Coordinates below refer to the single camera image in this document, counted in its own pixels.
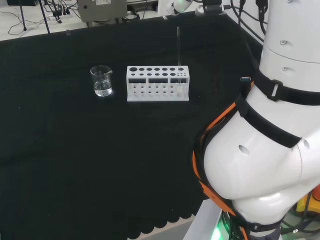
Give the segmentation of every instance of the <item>black cable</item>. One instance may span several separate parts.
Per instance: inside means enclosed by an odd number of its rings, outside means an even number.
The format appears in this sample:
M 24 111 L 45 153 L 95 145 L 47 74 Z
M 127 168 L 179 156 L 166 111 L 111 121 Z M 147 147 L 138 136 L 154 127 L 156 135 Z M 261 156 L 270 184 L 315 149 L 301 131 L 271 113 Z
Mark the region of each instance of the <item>black cable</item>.
M 258 18 L 252 16 L 250 13 L 248 13 L 247 11 L 245 10 L 242 10 L 242 12 L 244 12 L 245 14 L 247 14 L 250 18 L 252 18 L 253 20 L 256 20 L 257 22 L 260 22 Z
M 145 18 L 145 13 L 146 13 L 146 8 L 147 8 L 147 1 L 148 1 L 148 0 L 145 0 L 145 3 L 144 3 L 144 10 L 143 10 L 143 17 L 142 17 L 142 19 Z
M 54 0 L 52 0 L 52 4 L 53 4 L 53 7 L 54 7 L 54 11 L 55 11 L 55 13 L 56 13 L 57 22 L 61 24 L 62 21 L 60 20 L 59 13 L 58 13 L 58 10 L 57 10 L 57 7 L 56 7 L 56 3 L 55 3 Z
M 263 22 L 263 21 L 260 22 L 260 28 L 261 28 L 263 34 L 266 35 L 266 29 L 265 29 L 265 26 L 264 26 L 264 22 Z
M 70 8 L 70 9 L 74 12 L 74 14 L 75 14 L 78 18 L 81 19 L 81 17 L 80 17 L 78 14 L 76 14 L 76 12 L 75 12 L 75 10 L 74 10 L 73 8 Z
M 239 19 L 239 14 L 237 13 L 236 9 L 235 9 L 235 5 L 234 5 L 234 1 L 230 0 L 230 4 L 231 4 L 231 8 L 234 12 L 234 14 L 236 15 L 236 17 Z M 256 36 L 256 38 L 258 38 L 261 42 L 264 42 L 264 40 L 255 32 L 253 31 L 242 19 L 240 20 L 240 22 L 253 34 Z
M 252 65 L 253 65 L 253 68 L 255 69 L 255 70 L 257 70 L 258 68 L 259 68 L 259 63 L 258 63 L 258 61 L 255 59 L 255 57 L 254 57 L 254 55 L 253 55 L 253 53 L 252 53 L 252 51 L 251 51 L 251 48 L 250 48 L 250 46 L 249 46 L 249 44 L 248 44 L 248 42 L 247 42 L 247 40 L 246 40 L 246 37 L 244 36 L 244 33 L 242 32 L 242 29 L 241 29 L 241 22 L 242 22 L 242 20 L 241 20 L 241 13 L 242 13 L 242 11 L 241 11 L 241 9 L 243 9 L 243 7 L 244 7 L 244 3 L 242 4 L 242 6 L 240 6 L 239 7 L 239 15 L 238 15 L 238 25 L 239 25 L 239 29 L 240 29 L 240 34 L 241 34 L 241 38 L 242 38 L 242 41 L 244 42 L 244 45 L 245 45 L 245 47 L 247 48 L 247 50 L 248 50 L 248 52 L 249 52 L 249 55 L 250 55 L 250 58 L 251 58 L 251 63 L 252 63 Z
M 306 233 L 306 234 L 314 234 L 314 233 L 320 233 L 320 228 L 316 229 L 316 230 L 305 230 L 305 228 L 312 223 L 313 221 L 316 221 L 317 219 L 310 219 L 307 214 L 308 214 L 308 208 L 309 208 L 309 204 L 310 204 L 310 199 L 312 196 L 312 191 L 308 193 L 308 197 L 306 199 L 305 202 L 305 208 L 303 211 L 303 217 L 301 218 L 300 223 L 298 223 L 297 225 L 293 226 L 289 223 L 287 223 L 286 221 L 282 221 L 283 224 L 287 225 L 288 228 L 282 228 L 281 229 L 281 234 L 288 234 L 293 232 L 294 230 L 298 230 L 299 232 L 302 233 Z
M 101 24 L 101 25 L 108 25 L 107 22 L 109 22 L 111 19 L 106 20 L 106 21 L 94 21 L 96 24 Z
M 27 31 L 25 17 L 24 17 L 24 11 L 22 10 L 21 0 L 19 0 L 19 6 L 20 6 L 20 11 L 21 11 L 22 23 L 23 23 L 23 31 Z
M 40 4 L 40 8 L 41 8 L 41 12 L 42 12 L 42 16 L 43 16 L 43 19 L 44 19 L 46 30 L 47 30 L 48 34 L 50 34 L 47 18 L 46 18 L 45 11 L 44 11 L 44 8 L 42 6 L 41 0 L 39 1 L 39 4 Z

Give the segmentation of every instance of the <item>cable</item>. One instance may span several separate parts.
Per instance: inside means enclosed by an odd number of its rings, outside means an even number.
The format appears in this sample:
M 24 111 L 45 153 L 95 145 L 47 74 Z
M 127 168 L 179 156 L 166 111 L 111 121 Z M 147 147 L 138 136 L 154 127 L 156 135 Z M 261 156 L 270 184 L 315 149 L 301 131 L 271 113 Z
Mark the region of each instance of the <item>cable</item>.
M 250 58 L 251 58 L 251 63 L 252 63 L 252 65 L 253 65 L 253 68 L 254 68 L 255 70 L 257 70 L 257 69 L 259 68 L 259 63 L 258 63 L 258 61 L 256 60 L 256 58 L 254 57 L 254 55 L 253 55 L 253 53 L 252 53 L 252 51 L 251 51 L 251 48 L 250 48 L 250 46 L 249 46 L 249 44 L 248 44 L 248 42 L 247 42 L 247 40 L 246 40 L 246 37 L 244 36 L 244 33 L 243 33 L 242 29 L 241 29 L 241 22 L 243 22 L 242 19 L 241 19 L 241 13 L 242 13 L 242 11 L 243 11 L 243 9 L 244 9 L 245 3 L 246 3 L 246 1 L 240 1 L 239 15 L 238 15 L 238 25 L 239 25 L 239 29 L 240 29 L 240 34 L 241 34 L 242 41 L 244 42 L 244 45 L 245 45 L 245 47 L 247 48 L 247 50 L 248 50 L 248 52 L 249 52 L 249 55 L 250 55 Z
M 262 30 L 263 34 L 266 35 L 266 29 L 265 29 L 265 26 L 264 26 L 264 21 L 260 22 L 260 27 L 261 27 L 261 30 Z
M 302 232 L 302 233 L 306 233 L 306 234 L 314 234 L 314 233 L 320 233 L 320 228 L 319 229 L 316 229 L 316 230 L 305 230 L 305 228 L 312 222 L 320 222 L 320 219 L 317 219 L 317 218 L 310 218 L 307 216 L 308 214 L 308 208 L 309 208 L 309 204 L 310 204 L 310 199 L 311 199 L 311 196 L 312 196 L 312 191 L 308 193 L 308 197 L 307 197 L 307 200 L 305 202 L 305 208 L 304 208 L 304 211 L 303 211 L 303 217 L 301 217 L 301 221 L 299 224 L 297 224 L 296 226 L 293 226 L 289 223 L 287 223 L 286 221 L 282 221 L 283 224 L 287 225 L 288 228 L 282 228 L 281 229 L 281 234 L 288 234 L 288 233 L 291 233 L 293 232 L 294 230 L 298 230 L 299 232 Z
M 236 17 L 239 19 L 239 14 L 237 13 L 236 9 L 235 9 L 235 5 L 234 5 L 234 1 L 230 0 L 230 4 L 231 4 L 231 8 L 234 12 L 234 14 L 236 15 Z M 257 39 L 259 39 L 261 42 L 264 42 L 264 40 L 255 32 L 253 31 L 242 19 L 240 20 L 240 22 L 253 34 L 256 36 Z
M 16 25 L 11 26 L 11 27 L 9 28 L 8 34 L 9 34 L 9 35 L 19 35 L 19 34 L 22 34 L 22 33 L 24 32 L 24 30 L 22 30 L 22 31 L 19 32 L 19 33 L 10 33 L 10 31 L 11 31 L 11 29 L 12 29 L 13 27 L 18 26 L 18 25 L 21 24 L 21 23 L 22 23 L 22 21 L 20 21 L 20 22 L 19 22 L 18 24 L 16 24 Z
M 248 13 L 247 11 L 245 11 L 245 10 L 242 10 L 242 12 L 244 12 L 245 14 L 247 14 L 250 18 L 252 18 L 253 20 L 255 20 L 255 21 L 257 21 L 257 22 L 259 22 L 259 19 L 258 18 L 256 18 L 256 17 L 254 17 L 254 16 L 252 16 L 250 13 Z
M 73 8 L 70 8 L 70 9 L 74 12 L 74 14 L 75 14 L 78 18 L 81 19 L 81 17 L 80 17 L 78 14 L 76 14 L 76 12 L 75 12 L 75 10 L 74 10 Z
M 101 24 L 101 25 L 108 25 L 108 23 L 107 22 L 109 22 L 111 20 L 111 18 L 110 19 L 108 19 L 108 20 L 106 20 L 106 21 L 94 21 L 96 24 Z
M 13 12 L 8 12 L 8 11 L 0 11 L 0 13 L 15 15 Z
M 147 1 L 148 1 L 148 0 L 145 0 L 145 3 L 144 3 L 144 10 L 143 10 L 143 17 L 142 17 L 142 19 L 145 19 L 145 13 L 146 13 L 146 8 L 147 8 Z

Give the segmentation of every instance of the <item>black tablecloth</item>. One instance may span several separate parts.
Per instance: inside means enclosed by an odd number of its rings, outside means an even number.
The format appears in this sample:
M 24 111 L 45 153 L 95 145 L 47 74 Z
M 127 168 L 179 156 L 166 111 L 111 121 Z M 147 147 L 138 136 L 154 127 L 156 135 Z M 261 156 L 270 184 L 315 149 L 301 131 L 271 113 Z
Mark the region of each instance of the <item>black tablecloth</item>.
M 175 65 L 177 26 L 190 101 L 128 103 L 127 66 Z M 4 240 L 124 240 L 196 214 L 195 139 L 254 72 L 227 16 L 26 37 L 0 42 L 0 52 Z M 97 64 L 114 72 L 112 97 L 93 91 Z

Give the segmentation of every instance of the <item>wire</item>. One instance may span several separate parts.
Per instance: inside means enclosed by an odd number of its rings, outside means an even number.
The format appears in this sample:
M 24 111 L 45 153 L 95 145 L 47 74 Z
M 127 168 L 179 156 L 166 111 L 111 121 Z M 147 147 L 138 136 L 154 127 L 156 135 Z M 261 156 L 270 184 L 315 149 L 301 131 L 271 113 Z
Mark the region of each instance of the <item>wire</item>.
M 70 9 L 74 12 L 74 14 L 75 14 L 78 18 L 81 19 L 81 17 L 80 17 L 78 14 L 76 14 L 76 12 L 75 12 L 75 10 L 74 10 L 73 8 L 70 8 Z
M 144 3 L 144 10 L 143 10 L 143 17 L 142 17 L 142 19 L 145 19 L 145 13 L 146 13 L 146 8 L 147 8 L 147 1 L 148 1 L 148 0 L 145 0 L 145 3 Z
M 266 35 L 266 29 L 265 29 L 263 21 L 260 22 L 260 27 L 261 27 L 261 30 L 262 30 L 263 34 Z
M 8 11 L 0 11 L 0 13 L 15 15 L 13 12 L 8 12 Z
M 254 57 L 254 55 L 253 55 L 253 53 L 252 53 L 252 51 L 251 51 L 251 48 L 250 48 L 250 46 L 249 46 L 249 44 L 248 44 L 248 42 L 247 42 L 247 40 L 246 40 L 246 37 L 244 36 L 244 33 L 243 33 L 242 29 L 241 29 L 241 22 L 243 22 L 242 19 L 241 19 L 241 13 L 242 13 L 242 11 L 243 11 L 243 9 L 244 9 L 244 4 L 245 4 L 245 2 L 242 1 L 240 7 L 238 7 L 238 8 L 239 8 L 238 25 L 239 25 L 239 29 L 240 29 L 240 34 L 241 34 L 242 41 L 244 42 L 244 45 L 245 45 L 245 47 L 247 48 L 247 50 L 248 50 L 248 52 L 249 52 L 249 55 L 250 55 L 250 58 L 251 58 L 251 63 L 252 63 L 252 65 L 253 65 L 253 68 L 254 68 L 255 70 L 257 70 L 257 69 L 259 68 L 259 63 L 258 63 L 258 61 L 256 60 L 256 58 Z
M 250 13 L 248 13 L 247 11 L 245 10 L 242 10 L 242 12 L 244 12 L 245 14 L 247 14 L 250 18 L 252 18 L 253 20 L 256 20 L 257 22 L 260 22 L 258 18 L 252 16 Z
M 22 33 L 24 32 L 24 30 L 22 30 L 22 31 L 19 32 L 19 33 L 10 33 L 10 31 L 11 31 L 11 29 L 12 29 L 13 27 L 18 26 L 18 25 L 21 24 L 21 23 L 22 23 L 22 21 L 20 21 L 20 22 L 19 22 L 18 24 L 16 24 L 16 25 L 11 26 L 11 27 L 9 28 L 8 34 L 9 34 L 9 35 L 19 35 L 19 34 L 22 34 Z
M 109 25 L 107 22 L 109 22 L 111 20 L 111 18 L 110 19 L 108 19 L 108 20 L 106 20 L 106 21 L 94 21 L 96 24 L 101 24 L 101 25 Z
M 239 19 L 239 14 L 237 13 L 236 9 L 235 9 L 235 5 L 234 5 L 234 1 L 230 0 L 230 4 L 231 4 L 231 8 L 234 12 L 234 14 L 236 15 L 236 17 Z M 257 39 L 259 39 L 261 42 L 264 42 L 264 40 L 255 32 L 253 31 L 242 19 L 240 20 L 240 22 L 253 34 L 256 36 Z

